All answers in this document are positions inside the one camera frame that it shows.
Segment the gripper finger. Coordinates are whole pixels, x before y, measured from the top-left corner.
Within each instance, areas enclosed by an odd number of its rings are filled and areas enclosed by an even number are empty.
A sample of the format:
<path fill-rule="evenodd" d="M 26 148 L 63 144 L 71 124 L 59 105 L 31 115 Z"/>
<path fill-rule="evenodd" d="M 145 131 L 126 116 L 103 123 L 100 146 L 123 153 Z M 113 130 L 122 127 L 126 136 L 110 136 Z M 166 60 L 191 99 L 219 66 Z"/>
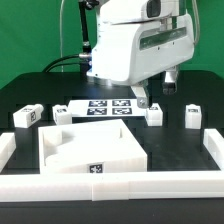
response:
<path fill-rule="evenodd" d="M 163 93 L 165 95 L 172 95 L 177 91 L 178 75 L 178 66 L 173 66 L 164 72 Z"/>
<path fill-rule="evenodd" d="M 147 88 L 144 84 L 136 84 L 131 87 L 137 99 L 137 106 L 139 108 L 147 108 L 149 106 L 149 96 Z"/>

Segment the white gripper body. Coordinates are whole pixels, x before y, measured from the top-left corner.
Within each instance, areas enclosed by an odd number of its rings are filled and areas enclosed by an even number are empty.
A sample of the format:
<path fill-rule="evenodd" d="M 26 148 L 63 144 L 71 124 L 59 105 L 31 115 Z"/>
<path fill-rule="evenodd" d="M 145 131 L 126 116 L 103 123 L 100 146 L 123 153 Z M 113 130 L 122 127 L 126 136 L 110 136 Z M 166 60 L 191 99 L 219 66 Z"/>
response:
<path fill-rule="evenodd" d="M 178 17 L 175 29 L 161 30 L 160 25 L 159 21 L 104 25 L 92 50 L 92 76 L 131 86 L 191 59 L 190 15 Z"/>

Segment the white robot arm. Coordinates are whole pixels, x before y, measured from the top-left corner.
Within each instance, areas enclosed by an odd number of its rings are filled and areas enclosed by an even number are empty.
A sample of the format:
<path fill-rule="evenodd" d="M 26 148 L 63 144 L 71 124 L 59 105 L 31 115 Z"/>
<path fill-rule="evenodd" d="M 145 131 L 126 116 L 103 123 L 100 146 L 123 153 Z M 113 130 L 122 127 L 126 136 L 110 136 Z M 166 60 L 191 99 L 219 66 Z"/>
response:
<path fill-rule="evenodd" d="M 129 86 L 137 105 L 151 105 L 148 79 L 165 75 L 165 92 L 176 91 L 179 65 L 193 57 L 200 20 L 185 0 L 99 0 L 97 44 L 87 77 L 106 85 Z"/>

